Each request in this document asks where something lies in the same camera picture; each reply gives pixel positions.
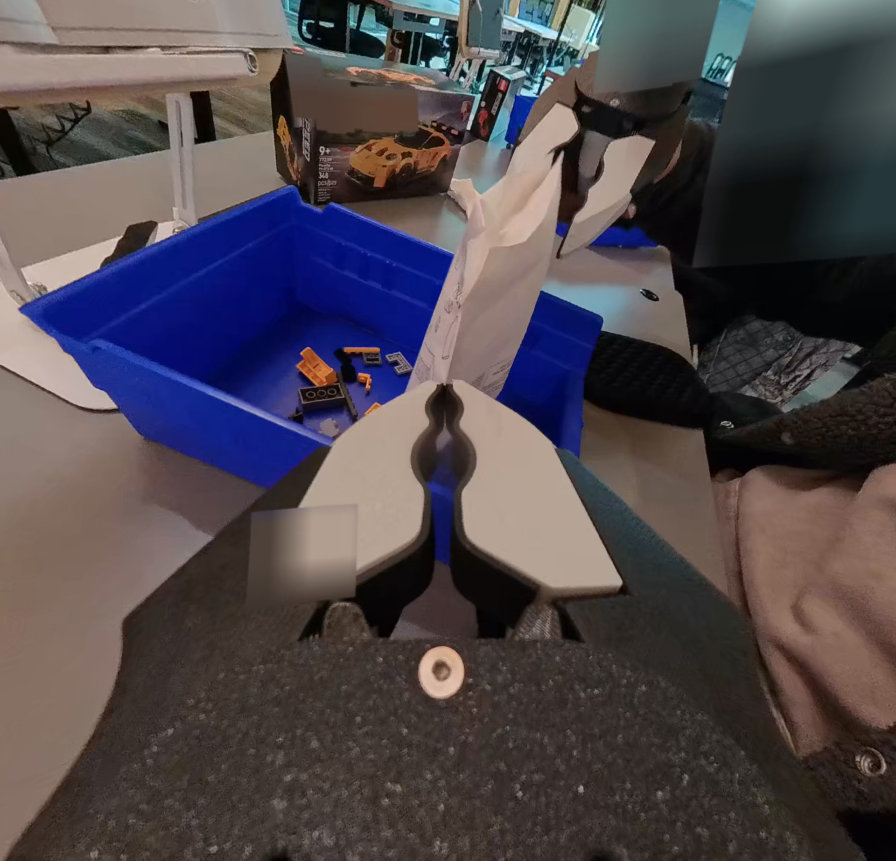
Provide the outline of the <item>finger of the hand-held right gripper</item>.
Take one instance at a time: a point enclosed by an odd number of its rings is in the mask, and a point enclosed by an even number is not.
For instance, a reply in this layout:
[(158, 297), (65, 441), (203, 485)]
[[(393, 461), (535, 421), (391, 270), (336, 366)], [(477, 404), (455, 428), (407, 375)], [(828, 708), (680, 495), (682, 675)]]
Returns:
[(574, 175), (575, 187), (585, 198), (559, 243), (557, 257), (587, 247), (621, 217), (654, 145), (654, 139), (639, 134), (619, 139), (583, 135)]
[(556, 155), (563, 154), (579, 129), (574, 110), (555, 104), (527, 136), (521, 138), (512, 155), (512, 175), (548, 174), (554, 166)]

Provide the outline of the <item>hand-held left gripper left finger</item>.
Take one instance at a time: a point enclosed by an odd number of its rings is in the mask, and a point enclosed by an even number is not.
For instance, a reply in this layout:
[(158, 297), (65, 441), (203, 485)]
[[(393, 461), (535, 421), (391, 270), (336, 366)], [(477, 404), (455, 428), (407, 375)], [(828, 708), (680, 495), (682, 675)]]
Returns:
[(333, 584), (365, 584), (422, 552), (433, 509), (422, 459), (433, 429), (433, 384), (359, 420), (329, 448), (297, 507), (300, 558)]

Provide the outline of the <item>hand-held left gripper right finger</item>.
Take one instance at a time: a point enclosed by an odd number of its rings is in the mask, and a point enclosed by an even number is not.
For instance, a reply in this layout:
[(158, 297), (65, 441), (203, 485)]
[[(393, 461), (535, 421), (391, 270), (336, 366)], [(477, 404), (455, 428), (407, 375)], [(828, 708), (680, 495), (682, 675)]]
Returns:
[(557, 447), (521, 414), (454, 380), (455, 524), (475, 558), (551, 600), (623, 586)]

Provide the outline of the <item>pile of toy bricks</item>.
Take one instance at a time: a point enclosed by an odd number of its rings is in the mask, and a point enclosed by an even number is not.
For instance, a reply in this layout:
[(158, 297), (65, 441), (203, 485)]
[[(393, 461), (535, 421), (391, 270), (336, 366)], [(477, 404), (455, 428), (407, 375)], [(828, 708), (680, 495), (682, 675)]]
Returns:
[(325, 357), (299, 353), (297, 403), (287, 418), (327, 437), (384, 407), (408, 383), (412, 366), (402, 352), (378, 346), (341, 346)]

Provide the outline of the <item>large white paper bag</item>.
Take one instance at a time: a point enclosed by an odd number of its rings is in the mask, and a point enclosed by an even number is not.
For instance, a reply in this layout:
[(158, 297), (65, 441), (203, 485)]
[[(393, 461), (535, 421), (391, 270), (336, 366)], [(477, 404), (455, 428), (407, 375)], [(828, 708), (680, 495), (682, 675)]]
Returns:
[(453, 179), (449, 195), (466, 227), (409, 377), (461, 380), (491, 398), (504, 388), (529, 327), (553, 255), (562, 190), (562, 153), (524, 160), (479, 193)]

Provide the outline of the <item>blue plastic bin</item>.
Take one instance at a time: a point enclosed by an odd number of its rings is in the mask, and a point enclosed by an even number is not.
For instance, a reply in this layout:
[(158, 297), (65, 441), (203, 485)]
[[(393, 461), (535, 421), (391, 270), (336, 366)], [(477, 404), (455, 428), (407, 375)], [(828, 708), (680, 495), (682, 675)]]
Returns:
[(412, 363), (452, 253), (285, 187), (102, 266), (21, 313), (142, 436), (268, 489), (318, 447), (289, 421), (305, 348)]

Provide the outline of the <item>person's right forearm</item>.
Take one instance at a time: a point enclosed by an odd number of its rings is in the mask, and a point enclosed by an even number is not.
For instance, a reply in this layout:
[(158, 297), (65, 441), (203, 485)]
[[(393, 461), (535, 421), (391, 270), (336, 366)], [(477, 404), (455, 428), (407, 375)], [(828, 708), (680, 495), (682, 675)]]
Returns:
[[(686, 312), (689, 342), (719, 337), (738, 316), (734, 297), (719, 277), (693, 267), (702, 200), (716, 128), (686, 123), (678, 154), (666, 172), (637, 192), (633, 225), (670, 253), (674, 285)], [(733, 392), (711, 392), (692, 363), (664, 346), (605, 333), (597, 341), (584, 397), (600, 409), (690, 430), (726, 431), (769, 419), (780, 408)]]

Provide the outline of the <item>grey desk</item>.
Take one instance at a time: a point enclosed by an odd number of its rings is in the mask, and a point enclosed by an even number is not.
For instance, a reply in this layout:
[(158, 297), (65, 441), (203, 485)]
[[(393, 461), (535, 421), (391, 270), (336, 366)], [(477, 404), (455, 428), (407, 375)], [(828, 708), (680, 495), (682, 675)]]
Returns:
[[(444, 195), (353, 205), (454, 252)], [(549, 292), (612, 333), (690, 357), (664, 250), (564, 259)], [(653, 303), (639, 293), (653, 290)], [(720, 590), (722, 546), (701, 434), (585, 407), (581, 459)], [(1, 845), (6, 858), (94, 731), (122, 623), (260, 489), (145, 442), (121, 414), (73, 407), (2, 370)]]

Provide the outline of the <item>background blue bin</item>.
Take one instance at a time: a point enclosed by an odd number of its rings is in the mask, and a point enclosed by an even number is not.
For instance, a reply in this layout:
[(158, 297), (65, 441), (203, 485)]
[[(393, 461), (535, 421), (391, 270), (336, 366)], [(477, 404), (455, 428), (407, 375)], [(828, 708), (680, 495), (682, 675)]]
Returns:
[(518, 94), (514, 98), (505, 132), (506, 148), (514, 150), (528, 135), (528, 130), (537, 128), (542, 121), (549, 118), (555, 105), (556, 103), (545, 94), (540, 96)]

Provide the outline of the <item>black and red box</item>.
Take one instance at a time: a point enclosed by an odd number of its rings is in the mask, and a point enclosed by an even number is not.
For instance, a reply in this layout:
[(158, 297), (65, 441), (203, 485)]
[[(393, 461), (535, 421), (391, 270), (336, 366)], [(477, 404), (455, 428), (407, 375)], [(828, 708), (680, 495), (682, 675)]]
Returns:
[(476, 112), (469, 125), (469, 134), (473, 139), (486, 142), (491, 139), (500, 112), (507, 106), (513, 106), (526, 78), (525, 70), (513, 65), (488, 68)]

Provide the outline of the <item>toy car box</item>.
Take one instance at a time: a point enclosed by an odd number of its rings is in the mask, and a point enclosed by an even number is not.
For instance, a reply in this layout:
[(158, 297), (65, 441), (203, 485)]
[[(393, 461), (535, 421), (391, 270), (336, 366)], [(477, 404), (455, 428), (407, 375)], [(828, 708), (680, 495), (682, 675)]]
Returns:
[(319, 207), (446, 193), (477, 105), (439, 71), (307, 47), (270, 96), (277, 171)]

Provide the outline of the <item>grey quilted cloth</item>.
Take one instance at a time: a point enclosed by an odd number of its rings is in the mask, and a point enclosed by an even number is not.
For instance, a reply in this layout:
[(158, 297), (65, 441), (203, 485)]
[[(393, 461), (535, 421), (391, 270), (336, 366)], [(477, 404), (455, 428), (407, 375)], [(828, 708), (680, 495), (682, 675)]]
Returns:
[(783, 322), (736, 318), (696, 352), (701, 380), (793, 410), (834, 395), (857, 372), (861, 347), (805, 336)]

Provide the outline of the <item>person's black fleece jacket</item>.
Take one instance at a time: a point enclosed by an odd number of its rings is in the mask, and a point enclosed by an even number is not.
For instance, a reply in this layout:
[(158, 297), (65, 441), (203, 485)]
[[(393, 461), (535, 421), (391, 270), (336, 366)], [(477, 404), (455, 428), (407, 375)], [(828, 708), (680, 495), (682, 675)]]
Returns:
[[(721, 473), (785, 466), (868, 475), (894, 465), (894, 408), (894, 372), (879, 374), (819, 403), (728, 431), (720, 440)], [(894, 859), (894, 728), (860, 729), (798, 757), (864, 858)]]

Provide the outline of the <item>person's pink shirt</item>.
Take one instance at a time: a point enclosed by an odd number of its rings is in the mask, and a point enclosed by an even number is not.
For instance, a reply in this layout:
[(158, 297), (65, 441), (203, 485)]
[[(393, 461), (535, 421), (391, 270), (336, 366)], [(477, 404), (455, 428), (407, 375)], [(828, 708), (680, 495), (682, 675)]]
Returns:
[(895, 720), (895, 467), (785, 466), (714, 479), (725, 591), (800, 757)]

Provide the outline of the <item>black wavy strip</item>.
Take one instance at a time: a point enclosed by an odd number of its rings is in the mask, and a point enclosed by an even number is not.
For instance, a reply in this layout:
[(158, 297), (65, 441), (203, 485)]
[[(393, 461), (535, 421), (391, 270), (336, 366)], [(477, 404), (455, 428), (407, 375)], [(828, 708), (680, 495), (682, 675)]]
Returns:
[(115, 247), (103, 258), (99, 267), (118, 262), (128, 255), (150, 246), (157, 238), (159, 226), (158, 222), (152, 220), (130, 224), (118, 239)]

